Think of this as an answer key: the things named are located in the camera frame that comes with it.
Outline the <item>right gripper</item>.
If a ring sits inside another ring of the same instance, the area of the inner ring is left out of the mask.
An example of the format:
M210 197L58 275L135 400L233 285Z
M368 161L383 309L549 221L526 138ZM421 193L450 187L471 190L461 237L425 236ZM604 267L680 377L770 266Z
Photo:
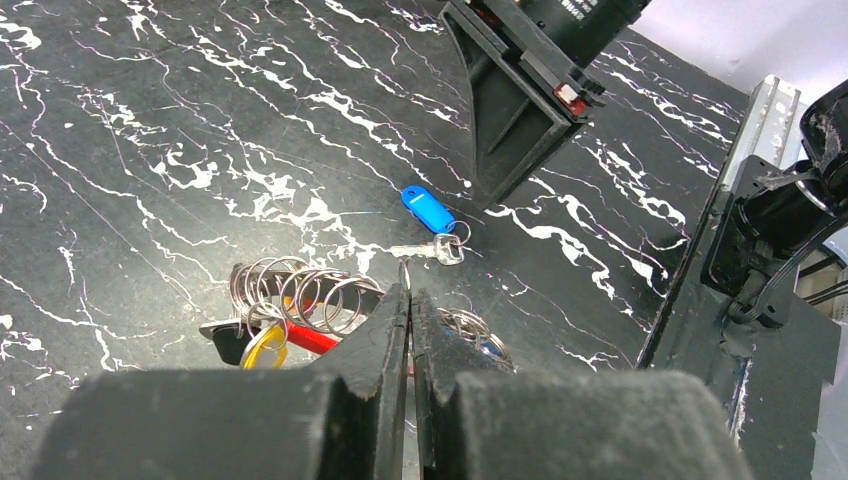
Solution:
M590 64L647 7L633 0L448 1L471 94L474 202L510 194L602 106Z

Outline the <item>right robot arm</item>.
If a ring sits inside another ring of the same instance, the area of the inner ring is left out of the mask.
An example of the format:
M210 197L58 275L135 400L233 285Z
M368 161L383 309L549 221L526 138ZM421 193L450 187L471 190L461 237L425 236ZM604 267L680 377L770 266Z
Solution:
M643 1L449 1L441 12L471 90L475 201L491 206L590 122L603 86L589 65L646 8ZM746 180L754 154L727 160L720 220L703 282L738 324L784 323L775 294L801 261L847 224L847 88L801 116L806 158Z

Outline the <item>keyring with coloured key tags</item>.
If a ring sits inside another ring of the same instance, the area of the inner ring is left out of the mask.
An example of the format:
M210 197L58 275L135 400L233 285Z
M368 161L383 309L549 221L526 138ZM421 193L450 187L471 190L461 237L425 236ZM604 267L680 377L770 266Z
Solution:
M385 293L367 276L310 265L295 256L263 258L233 267L228 284L232 317L200 326L222 362L241 369L283 367L288 347L317 356L341 375L379 369L385 350L366 354L348 338L378 308Z

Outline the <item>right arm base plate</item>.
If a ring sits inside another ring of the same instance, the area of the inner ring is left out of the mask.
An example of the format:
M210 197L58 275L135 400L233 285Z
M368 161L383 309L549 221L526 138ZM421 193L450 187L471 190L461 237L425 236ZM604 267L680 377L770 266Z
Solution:
M840 327L795 293L830 217L804 182L749 156L714 187L640 354L699 378L759 479L808 479Z

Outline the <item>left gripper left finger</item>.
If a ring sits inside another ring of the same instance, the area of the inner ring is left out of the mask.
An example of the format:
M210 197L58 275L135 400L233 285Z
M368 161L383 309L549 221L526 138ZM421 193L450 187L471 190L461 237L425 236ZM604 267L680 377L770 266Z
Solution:
M401 471L410 295L288 370L154 370L84 382L33 479L381 479Z

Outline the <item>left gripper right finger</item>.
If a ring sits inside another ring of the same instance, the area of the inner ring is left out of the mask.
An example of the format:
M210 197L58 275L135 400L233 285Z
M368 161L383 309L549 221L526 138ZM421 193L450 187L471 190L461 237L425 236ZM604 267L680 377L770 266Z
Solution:
M515 373L441 324L410 322L426 479L748 479L721 404L683 372Z

